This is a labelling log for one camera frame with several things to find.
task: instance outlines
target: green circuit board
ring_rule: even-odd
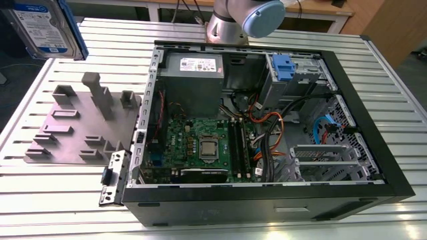
[[[247,183],[253,182],[252,174],[240,174],[239,177],[233,174],[231,146],[229,146],[229,133],[228,133],[228,120],[215,119],[169,119],[167,126],[167,144],[165,151],[161,156],[161,164],[153,171],[161,172],[161,177],[155,177],[153,182],[157,184],[168,184],[169,178],[167,177],[168,169],[224,169],[228,170],[229,183]],[[255,126],[252,123],[244,124],[243,129],[245,135],[253,132]],[[217,143],[217,159],[203,160],[200,158],[200,141],[212,141]],[[248,149],[244,152],[244,165],[251,170],[251,160]]]

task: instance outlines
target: blue latch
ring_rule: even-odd
[[[289,55],[272,55],[272,66],[277,73],[279,82],[291,81],[295,74],[295,64],[289,58]]]

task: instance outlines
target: open computer tower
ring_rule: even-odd
[[[145,226],[339,220],[415,195],[333,52],[164,41],[101,182]]]

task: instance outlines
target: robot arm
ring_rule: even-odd
[[[285,17],[279,0],[216,0],[207,26],[207,39],[217,44],[244,44],[248,36],[263,38]]]

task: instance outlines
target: hard drive label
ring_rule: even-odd
[[[179,70],[192,72],[216,72],[215,59],[183,58],[179,64]]]
[[[65,53],[67,45],[60,31],[51,24],[48,8],[41,5],[15,4],[13,12],[36,47],[47,53]]]

